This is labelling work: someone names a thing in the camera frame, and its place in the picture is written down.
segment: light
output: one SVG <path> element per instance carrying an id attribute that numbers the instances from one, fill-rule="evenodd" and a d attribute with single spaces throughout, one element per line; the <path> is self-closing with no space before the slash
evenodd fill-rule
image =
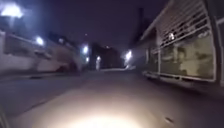
<path id="1" fill-rule="evenodd" d="M 69 124 L 68 128 L 140 128 L 140 125 L 124 117 L 92 116 Z"/>
<path id="2" fill-rule="evenodd" d="M 41 37 L 36 37 L 36 43 L 40 46 L 44 46 L 44 40 Z"/>
<path id="3" fill-rule="evenodd" d="M 170 34 L 169 34 L 169 39 L 170 39 L 170 40 L 174 40 L 174 39 L 175 39 L 175 36 L 174 36 L 173 33 L 170 33 Z"/>
<path id="4" fill-rule="evenodd" d="M 86 57 L 86 63 L 89 63 L 89 57 Z"/>
<path id="5" fill-rule="evenodd" d="M 98 56 L 98 57 L 97 57 L 97 61 L 100 61 L 100 60 L 101 60 L 101 57 L 100 57 L 100 56 Z"/>
<path id="6" fill-rule="evenodd" d="M 131 58 L 132 58 L 132 51 L 129 51 L 125 56 L 125 60 L 129 61 Z"/>
<path id="7" fill-rule="evenodd" d="M 1 16 L 21 18 L 23 12 L 16 3 L 8 3 L 3 7 Z"/>
<path id="8" fill-rule="evenodd" d="M 89 47 L 88 47 L 88 46 L 84 46 L 84 47 L 83 47 L 83 50 L 82 50 L 82 53 L 83 53 L 84 55 L 86 55 L 86 54 L 88 54 L 88 52 L 89 52 Z"/>

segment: asphalt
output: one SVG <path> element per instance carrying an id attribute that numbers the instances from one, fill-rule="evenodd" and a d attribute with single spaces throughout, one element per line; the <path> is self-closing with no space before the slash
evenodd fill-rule
<path id="1" fill-rule="evenodd" d="M 99 122 L 109 123 L 106 128 L 224 127 L 224 100 L 134 72 L 16 80 L 0 88 L 12 128 L 101 128 Z"/>

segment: road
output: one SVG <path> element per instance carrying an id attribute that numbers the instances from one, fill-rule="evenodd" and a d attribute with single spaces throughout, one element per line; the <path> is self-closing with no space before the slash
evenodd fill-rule
<path id="1" fill-rule="evenodd" d="M 0 102 L 12 128 L 224 127 L 223 100 L 132 72 L 5 82 Z"/>

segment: roof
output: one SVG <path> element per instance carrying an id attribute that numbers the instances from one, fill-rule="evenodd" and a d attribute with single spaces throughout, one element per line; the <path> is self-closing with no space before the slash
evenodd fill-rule
<path id="1" fill-rule="evenodd" d="M 140 38 L 140 41 L 145 40 L 150 33 L 154 32 L 157 22 L 165 14 L 165 12 L 169 9 L 169 7 L 173 5 L 173 3 L 174 3 L 174 0 L 169 0 L 166 7 L 160 12 L 160 14 L 155 18 L 155 20 L 149 25 L 149 27 L 143 33 L 143 35 Z"/>

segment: sidewalk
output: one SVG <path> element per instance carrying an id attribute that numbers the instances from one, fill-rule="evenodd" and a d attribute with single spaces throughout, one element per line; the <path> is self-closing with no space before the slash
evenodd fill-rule
<path id="1" fill-rule="evenodd" d="M 162 82 L 164 84 L 169 84 L 170 86 L 178 86 L 199 93 L 205 94 L 207 96 L 214 97 L 216 99 L 224 100 L 224 87 L 214 83 L 206 82 L 196 82 L 196 81 L 184 81 L 172 78 L 159 77 L 148 73 L 147 71 L 142 72 L 143 76 L 148 79 L 155 80 L 156 82 Z"/>
<path id="2" fill-rule="evenodd" d="M 51 77 L 51 76 L 66 76 L 75 73 L 68 72 L 11 72 L 0 74 L 0 82 L 10 81 L 10 80 L 18 80 L 18 79 L 41 79 L 43 77 Z"/>

